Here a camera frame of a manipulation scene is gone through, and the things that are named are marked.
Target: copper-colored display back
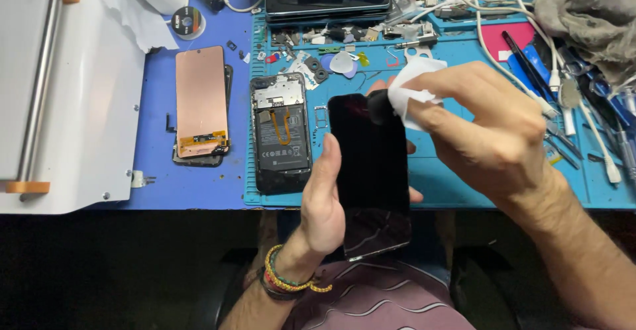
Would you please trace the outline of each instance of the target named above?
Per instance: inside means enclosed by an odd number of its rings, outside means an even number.
[[[224,131],[228,133],[223,47],[177,53],[177,152],[180,158],[218,152],[219,142],[182,146],[181,140]],[[229,147],[222,148],[227,152]]]

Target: phone battery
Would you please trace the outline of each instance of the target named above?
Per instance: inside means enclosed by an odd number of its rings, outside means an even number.
[[[285,130],[285,115],[289,108],[290,117],[287,125],[290,128],[291,141],[287,145],[287,131]],[[274,108],[276,125],[279,136],[276,134],[274,121],[263,121],[256,118],[256,142],[258,143],[258,161],[260,169],[272,171],[298,170],[309,168],[310,161],[307,157],[307,135],[305,127],[305,109],[302,104],[289,107]]]

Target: gray cloth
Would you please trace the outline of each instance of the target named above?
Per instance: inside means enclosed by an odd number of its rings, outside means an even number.
[[[612,85],[636,74],[636,0],[537,0],[535,15]]]

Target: hand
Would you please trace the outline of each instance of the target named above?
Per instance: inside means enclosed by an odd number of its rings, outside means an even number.
[[[386,87],[387,83],[384,81],[376,81],[367,94]],[[407,143],[407,152],[415,152],[413,143]],[[303,191],[299,228],[309,248],[323,256],[335,251],[345,238],[345,212],[338,201],[336,187],[340,161],[338,140],[330,133],[325,133],[322,155],[314,163],[312,175]],[[413,188],[409,188],[409,195],[411,203],[422,201],[422,194]]]
[[[430,102],[408,103],[408,113],[430,130],[439,159],[504,212],[562,179],[545,157],[540,106],[486,64],[420,74],[403,87],[455,98],[475,115],[471,123]]]

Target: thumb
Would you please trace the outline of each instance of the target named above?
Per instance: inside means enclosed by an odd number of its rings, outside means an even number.
[[[312,175],[305,187],[310,199],[326,199],[333,196],[341,161],[338,140],[333,134],[325,133],[322,140],[322,155],[314,163]]]
[[[441,106],[409,99],[406,110],[422,128],[457,151],[471,149],[479,142],[481,126],[462,119]]]

